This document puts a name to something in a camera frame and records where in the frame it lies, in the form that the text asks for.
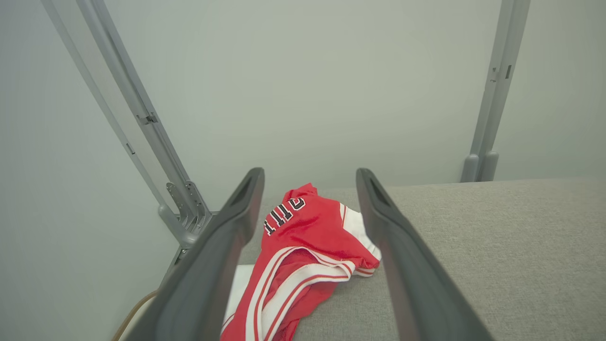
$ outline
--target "white stripe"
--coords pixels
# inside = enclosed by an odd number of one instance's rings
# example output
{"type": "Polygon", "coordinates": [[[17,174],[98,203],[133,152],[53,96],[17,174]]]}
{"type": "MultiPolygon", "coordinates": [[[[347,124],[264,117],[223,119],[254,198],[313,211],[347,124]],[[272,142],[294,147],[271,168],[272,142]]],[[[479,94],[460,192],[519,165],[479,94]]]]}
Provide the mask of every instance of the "white stripe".
{"type": "Polygon", "coordinates": [[[377,259],[381,260],[381,251],[377,248],[366,235],[364,229],[364,220],[362,214],[348,207],[345,207],[345,219],[343,221],[343,229],[354,236],[360,244],[362,244],[370,253],[377,259]]]}
{"type": "Polygon", "coordinates": [[[263,321],[263,338],[261,340],[264,340],[267,334],[269,334],[269,340],[273,339],[274,335],[278,331],[278,328],[280,327],[280,323],[282,323],[282,320],[284,319],[284,316],[286,316],[286,313],[288,310],[290,310],[291,305],[305,287],[316,282],[346,282],[350,277],[351,275],[349,272],[342,269],[338,265],[327,266],[323,264],[307,264],[297,269],[295,272],[290,274],[286,280],[284,280],[271,300],[265,305],[265,308],[261,313],[263,321]],[[342,279],[318,277],[316,279],[309,280],[310,277],[316,275],[346,277],[342,279]],[[282,306],[284,306],[284,309],[278,316],[278,312],[282,306]],[[271,324],[274,322],[274,320],[276,320],[276,323],[270,330],[271,324]]]}
{"type": "Polygon", "coordinates": [[[225,321],[223,323],[223,327],[221,328],[221,334],[223,334],[223,331],[227,328],[227,326],[230,324],[230,322],[233,320],[233,316],[230,316],[229,319],[227,319],[227,321],[225,321]]]}
{"type": "Polygon", "coordinates": [[[334,258],[331,258],[325,254],[321,254],[320,252],[316,252],[314,250],[308,249],[308,248],[302,248],[307,250],[309,253],[311,253],[314,257],[316,257],[316,259],[324,264],[324,265],[328,265],[328,266],[334,266],[335,263],[339,266],[346,267],[347,269],[349,269],[349,272],[353,272],[354,269],[356,268],[356,265],[350,261],[350,260],[336,260],[334,258]]]}
{"type": "Polygon", "coordinates": [[[359,272],[358,270],[355,270],[355,271],[353,272],[353,274],[354,274],[354,275],[361,276],[361,277],[371,277],[371,276],[373,275],[373,274],[363,274],[363,273],[359,272]]]}
{"type": "Polygon", "coordinates": [[[265,300],[265,296],[267,295],[267,291],[269,290],[273,277],[276,275],[276,271],[279,268],[279,264],[276,265],[276,267],[273,269],[273,271],[271,270],[271,268],[276,263],[282,263],[282,259],[284,259],[284,257],[286,257],[289,253],[294,251],[294,249],[295,249],[294,247],[280,249],[278,252],[276,252],[273,255],[273,257],[270,259],[270,261],[265,266],[265,269],[263,270],[263,273],[261,274],[261,278],[257,282],[255,291],[253,291],[253,295],[252,295],[252,298],[250,299],[250,303],[248,304],[248,310],[246,312],[246,324],[245,324],[245,328],[244,328],[246,341],[255,340],[255,316],[258,316],[257,330],[259,333],[262,332],[261,331],[261,309],[263,307],[263,302],[261,302],[259,304],[259,307],[256,311],[255,311],[255,306],[256,306],[257,302],[259,301],[259,298],[261,298],[262,301],[265,300]],[[263,284],[265,284],[265,281],[268,281],[268,283],[267,283],[267,286],[265,287],[265,290],[263,291],[263,284]]]}

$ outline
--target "red stripe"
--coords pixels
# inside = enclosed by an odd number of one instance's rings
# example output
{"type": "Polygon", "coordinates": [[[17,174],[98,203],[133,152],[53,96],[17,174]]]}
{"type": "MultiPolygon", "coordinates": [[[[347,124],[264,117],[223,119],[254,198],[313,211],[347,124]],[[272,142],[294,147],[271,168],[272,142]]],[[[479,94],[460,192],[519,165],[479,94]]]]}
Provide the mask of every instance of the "red stripe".
{"type": "Polygon", "coordinates": [[[307,284],[308,282],[310,282],[311,280],[314,280],[318,277],[322,277],[325,279],[346,279],[349,278],[347,276],[330,276],[330,275],[313,275],[311,277],[309,277],[308,279],[306,279],[304,282],[300,282],[298,286],[296,286],[294,288],[294,290],[292,290],[292,292],[290,293],[290,295],[288,295],[288,297],[286,298],[286,300],[284,301],[284,303],[282,304],[282,307],[280,307],[280,310],[278,311],[278,314],[276,315],[276,317],[273,319],[273,322],[271,323],[271,326],[269,327],[269,330],[267,331],[267,335],[265,336],[264,341],[268,341],[269,337],[271,335],[271,330],[276,326],[276,322],[278,321],[280,315],[282,314],[282,312],[284,311],[284,308],[286,308],[286,304],[288,303],[288,301],[293,297],[293,295],[295,294],[295,291],[297,291],[302,285],[307,284]]]}
{"type": "Polygon", "coordinates": [[[263,292],[265,292],[265,287],[267,286],[267,282],[269,281],[273,270],[276,268],[276,265],[280,264],[282,262],[282,259],[288,254],[288,251],[290,251],[292,249],[294,249],[294,247],[284,251],[284,253],[278,258],[276,263],[273,264],[273,267],[271,268],[269,275],[265,279],[265,283],[263,284],[263,288],[261,289],[261,294],[259,295],[259,298],[257,299],[257,304],[255,305],[255,319],[253,320],[253,323],[255,324],[255,341],[259,340],[259,331],[257,329],[257,311],[259,311],[259,302],[261,301],[261,298],[263,297],[263,292]]]}
{"type": "Polygon", "coordinates": [[[372,274],[374,273],[374,272],[370,272],[370,271],[364,271],[364,270],[362,270],[362,269],[360,269],[360,268],[358,268],[356,271],[357,271],[357,272],[361,272],[361,273],[363,273],[363,274],[367,274],[367,275],[372,275],[372,274]]]}

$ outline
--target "white wall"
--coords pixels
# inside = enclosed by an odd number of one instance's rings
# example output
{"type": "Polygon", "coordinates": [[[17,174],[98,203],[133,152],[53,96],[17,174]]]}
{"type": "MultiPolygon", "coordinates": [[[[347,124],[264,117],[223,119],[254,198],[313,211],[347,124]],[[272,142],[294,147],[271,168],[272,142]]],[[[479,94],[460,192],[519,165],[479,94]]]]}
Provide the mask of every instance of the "white wall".
{"type": "Polygon", "coordinates": [[[107,341],[178,245],[38,1],[0,46],[0,339],[107,341]]]}
{"type": "Polygon", "coordinates": [[[498,0],[106,0],[187,172],[219,209],[246,170],[458,182],[498,0]]]}
{"type": "Polygon", "coordinates": [[[606,175],[606,1],[532,0],[495,180],[606,175]]]}

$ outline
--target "gray upholstered surface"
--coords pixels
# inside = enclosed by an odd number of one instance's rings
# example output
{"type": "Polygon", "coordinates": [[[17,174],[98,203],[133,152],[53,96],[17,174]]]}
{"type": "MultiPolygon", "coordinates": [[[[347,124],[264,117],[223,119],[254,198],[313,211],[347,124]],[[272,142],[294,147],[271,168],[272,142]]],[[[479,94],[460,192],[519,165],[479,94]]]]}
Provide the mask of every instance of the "gray upholstered surface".
{"type": "MultiPolygon", "coordinates": [[[[606,340],[606,182],[387,188],[496,340],[606,340]]],[[[320,194],[359,209],[354,189],[320,194]]],[[[280,198],[264,200],[265,215],[280,198]]],[[[243,250],[259,254],[262,228],[243,250]]],[[[385,274],[353,278],[295,340],[396,340],[385,274]]]]}

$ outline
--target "white trim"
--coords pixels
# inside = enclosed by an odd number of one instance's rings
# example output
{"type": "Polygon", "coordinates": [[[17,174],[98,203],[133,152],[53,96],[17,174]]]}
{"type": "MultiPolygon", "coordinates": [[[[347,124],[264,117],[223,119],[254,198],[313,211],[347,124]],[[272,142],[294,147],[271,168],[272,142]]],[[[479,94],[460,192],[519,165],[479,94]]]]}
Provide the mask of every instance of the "white trim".
{"type": "Polygon", "coordinates": [[[274,337],[286,313],[304,288],[317,282],[346,282],[350,278],[350,273],[338,265],[331,267],[324,264],[308,264],[297,269],[280,285],[261,313],[262,340],[271,340],[274,337]]]}
{"type": "MultiPolygon", "coordinates": [[[[277,314],[282,308],[283,304],[286,304],[286,300],[288,296],[299,286],[302,282],[308,280],[310,277],[321,275],[321,276],[347,276],[344,279],[331,279],[327,278],[325,282],[344,282],[351,278],[352,273],[355,272],[355,264],[349,260],[336,260],[327,255],[321,254],[319,252],[310,250],[308,248],[301,247],[300,249],[305,249],[309,253],[311,253],[320,264],[307,264],[299,269],[295,270],[292,274],[290,274],[284,282],[280,284],[278,290],[271,298],[269,302],[265,305],[261,312],[261,320],[262,320],[262,336],[265,339],[267,333],[269,332],[269,327],[273,321],[277,318],[277,314]]],[[[285,310],[288,311],[290,309],[289,303],[285,310]]],[[[277,328],[280,323],[282,323],[282,316],[276,323],[275,328],[277,328]]]]}
{"type": "Polygon", "coordinates": [[[364,274],[362,272],[359,272],[358,270],[355,270],[353,272],[353,274],[356,275],[356,276],[360,276],[360,277],[371,277],[373,275],[373,273],[375,272],[375,269],[364,269],[364,271],[368,271],[370,273],[369,274],[364,274]]]}
{"type": "MultiPolygon", "coordinates": [[[[273,255],[273,257],[270,259],[270,261],[266,264],[265,269],[263,270],[263,273],[261,274],[261,278],[259,279],[259,281],[256,284],[255,291],[253,292],[253,295],[248,303],[248,310],[246,313],[246,323],[245,323],[245,339],[247,341],[248,340],[258,341],[261,338],[261,335],[266,334],[263,332],[263,330],[264,330],[263,329],[263,320],[264,319],[263,319],[263,315],[262,315],[262,312],[264,310],[263,302],[265,301],[265,297],[267,296],[267,293],[269,292],[269,289],[271,287],[271,282],[273,281],[273,278],[275,277],[276,272],[278,271],[278,268],[280,267],[282,261],[286,258],[286,256],[291,254],[293,251],[299,250],[299,249],[304,249],[307,252],[309,252],[311,255],[313,255],[320,263],[320,264],[317,264],[319,266],[323,266],[326,269],[339,268],[341,273],[347,275],[347,279],[349,279],[351,277],[351,274],[356,269],[356,265],[349,260],[336,260],[336,259],[330,258],[327,255],[321,254],[319,252],[315,252],[315,251],[310,250],[303,246],[290,246],[287,248],[280,249],[278,252],[276,252],[273,255]],[[258,333],[257,336],[255,335],[255,316],[257,316],[257,319],[256,319],[257,333],[258,333]]],[[[321,272],[317,272],[312,275],[318,275],[318,274],[324,274],[324,273],[321,271],[321,272]]],[[[298,284],[299,283],[296,283],[292,287],[291,290],[293,290],[294,287],[296,287],[296,285],[298,285],[298,284]]],[[[278,290],[280,290],[280,288],[282,288],[283,285],[284,285],[284,283],[282,283],[280,285],[278,290]]],[[[270,302],[276,296],[277,296],[277,293],[276,293],[276,295],[274,295],[271,298],[270,302]]]]}
{"type": "Polygon", "coordinates": [[[236,315],[236,313],[233,313],[225,322],[223,322],[223,327],[221,327],[221,334],[223,334],[223,331],[225,331],[227,326],[229,326],[230,322],[233,320],[234,315],[236,315]]]}
{"type": "Polygon", "coordinates": [[[344,217],[343,229],[354,236],[354,238],[357,239],[358,242],[360,242],[360,244],[363,245],[378,261],[381,261],[381,251],[366,235],[362,214],[345,207],[344,217]]]}
{"type": "Polygon", "coordinates": [[[295,249],[294,246],[291,246],[289,248],[280,249],[278,252],[276,252],[273,255],[273,257],[270,259],[270,261],[265,266],[265,269],[263,270],[263,273],[261,274],[261,278],[257,282],[255,291],[253,292],[253,295],[248,304],[248,310],[246,312],[246,323],[245,323],[244,331],[245,331],[245,339],[247,341],[257,340],[256,335],[255,335],[255,316],[259,317],[259,319],[257,319],[257,330],[260,331],[260,329],[261,329],[260,317],[261,317],[261,309],[263,307],[263,303],[261,302],[261,304],[259,304],[257,310],[255,311],[257,302],[259,301],[259,299],[261,299],[261,300],[265,299],[265,296],[267,296],[267,291],[269,290],[269,287],[271,286],[271,281],[273,280],[273,277],[276,275],[276,271],[279,268],[279,264],[282,263],[282,259],[284,259],[284,257],[289,255],[291,252],[293,252],[294,249],[295,249]]]}

